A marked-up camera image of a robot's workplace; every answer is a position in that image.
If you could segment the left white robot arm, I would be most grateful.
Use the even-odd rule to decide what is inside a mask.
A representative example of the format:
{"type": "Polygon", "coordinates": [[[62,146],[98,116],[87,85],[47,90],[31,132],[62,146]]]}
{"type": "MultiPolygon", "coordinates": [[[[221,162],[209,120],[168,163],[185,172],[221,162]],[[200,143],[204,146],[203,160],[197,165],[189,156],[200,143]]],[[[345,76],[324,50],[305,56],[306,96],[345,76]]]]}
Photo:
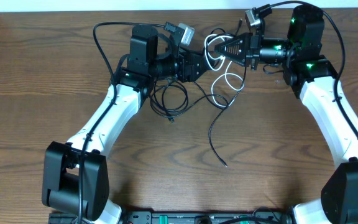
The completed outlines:
{"type": "Polygon", "coordinates": [[[126,123],[159,80],[193,82],[207,66],[190,50],[194,29],[186,24],[134,23],[129,53],[110,69],[108,92],[88,122],[67,142],[45,151],[42,203],[54,209],[50,223],[117,223],[120,206],[109,199],[107,158],[126,123]]]}

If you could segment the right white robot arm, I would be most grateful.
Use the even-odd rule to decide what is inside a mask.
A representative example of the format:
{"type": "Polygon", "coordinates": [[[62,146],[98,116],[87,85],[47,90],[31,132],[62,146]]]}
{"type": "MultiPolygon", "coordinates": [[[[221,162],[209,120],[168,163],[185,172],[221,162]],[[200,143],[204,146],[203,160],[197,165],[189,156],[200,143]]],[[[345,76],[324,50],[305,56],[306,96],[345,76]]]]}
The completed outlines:
{"type": "Polygon", "coordinates": [[[258,64],[281,65],[285,83],[316,120],[331,152],[334,173],[319,198],[295,205],[281,223],[358,223],[358,117],[342,90],[342,70],[321,53],[321,8],[296,1],[286,39],[264,36],[272,6],[249,9],[249,31],[216,45],[217,54],[255,70],[258,64]]]}

